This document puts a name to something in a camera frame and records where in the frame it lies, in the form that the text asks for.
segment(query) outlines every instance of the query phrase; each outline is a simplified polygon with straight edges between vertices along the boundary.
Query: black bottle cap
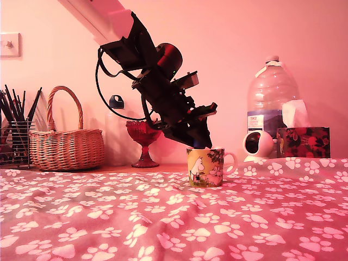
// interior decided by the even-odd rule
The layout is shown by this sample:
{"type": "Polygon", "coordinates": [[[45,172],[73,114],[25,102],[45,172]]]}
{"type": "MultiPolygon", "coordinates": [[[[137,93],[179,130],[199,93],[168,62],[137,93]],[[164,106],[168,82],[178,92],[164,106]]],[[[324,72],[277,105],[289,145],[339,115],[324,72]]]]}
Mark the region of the black bottle cap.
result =
{"type": "Polygon", "coordinates": [[[113,109],[124,109],[125,102],[120,95],[112,95],[109,100],[109,106],[113,109]]]}

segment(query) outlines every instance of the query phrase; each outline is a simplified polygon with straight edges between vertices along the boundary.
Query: red glass goblet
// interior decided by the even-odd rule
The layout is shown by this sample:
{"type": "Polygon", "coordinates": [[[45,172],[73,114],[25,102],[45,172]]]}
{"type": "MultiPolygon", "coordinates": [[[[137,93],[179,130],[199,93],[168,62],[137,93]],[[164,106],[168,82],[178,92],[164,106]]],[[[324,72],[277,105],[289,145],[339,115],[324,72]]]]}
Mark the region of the red glass goblet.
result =
{"type": "Polygon", "coordinates": [[[127,121],[127,131],[129,136],[142,146],[141,157],[132,167],[157,167],[158,163],[150,158],[148,146],[156,141],[161,131],[150,128],[146,121],[127,121]]]}

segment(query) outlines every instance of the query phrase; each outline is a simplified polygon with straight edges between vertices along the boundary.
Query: bottle cap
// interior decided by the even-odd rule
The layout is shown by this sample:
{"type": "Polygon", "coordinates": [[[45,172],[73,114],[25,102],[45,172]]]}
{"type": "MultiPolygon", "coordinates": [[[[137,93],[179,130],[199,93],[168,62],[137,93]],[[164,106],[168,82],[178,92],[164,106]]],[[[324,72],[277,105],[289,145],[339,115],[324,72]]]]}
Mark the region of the bottle cap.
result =
{"type": "Polygon", "coordinates": [[[268,56],[266,58],[266,64],[269,63],[270,61],[279,61],[279,56],[277,55],[268,56]]]}
{"type": "Polygon", "coordinates": [[[113,109],[124,109],[125,102],[120,95],[112,95],[109,100],[109,106],[113,109]]]}

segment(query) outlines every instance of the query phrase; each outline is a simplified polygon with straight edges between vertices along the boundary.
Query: white wall mount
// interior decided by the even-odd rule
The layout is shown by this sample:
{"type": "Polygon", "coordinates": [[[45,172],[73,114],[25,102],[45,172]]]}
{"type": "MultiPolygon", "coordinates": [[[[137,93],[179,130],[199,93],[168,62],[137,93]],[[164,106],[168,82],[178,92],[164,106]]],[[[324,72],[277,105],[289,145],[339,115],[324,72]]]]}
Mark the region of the white wall mount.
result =
{"type": "Polygon", "coordinates": [[[20,57],[20,34],[4,33],[0,35],[1,58],[20,57]]]}

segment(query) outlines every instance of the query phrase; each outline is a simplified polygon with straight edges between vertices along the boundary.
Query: red tablecloth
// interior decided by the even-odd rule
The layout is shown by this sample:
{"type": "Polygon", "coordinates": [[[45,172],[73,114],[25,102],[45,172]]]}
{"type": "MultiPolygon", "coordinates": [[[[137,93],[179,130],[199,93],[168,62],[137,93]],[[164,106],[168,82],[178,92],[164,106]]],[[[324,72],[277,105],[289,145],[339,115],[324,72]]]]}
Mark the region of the red tablecloth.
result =
{"type": "Polygon", "coordinates": [[[1,258],[348,260],[347,171],[346,159],[274,159],[202,189],[156,169],[1,170],[1,258]]]}

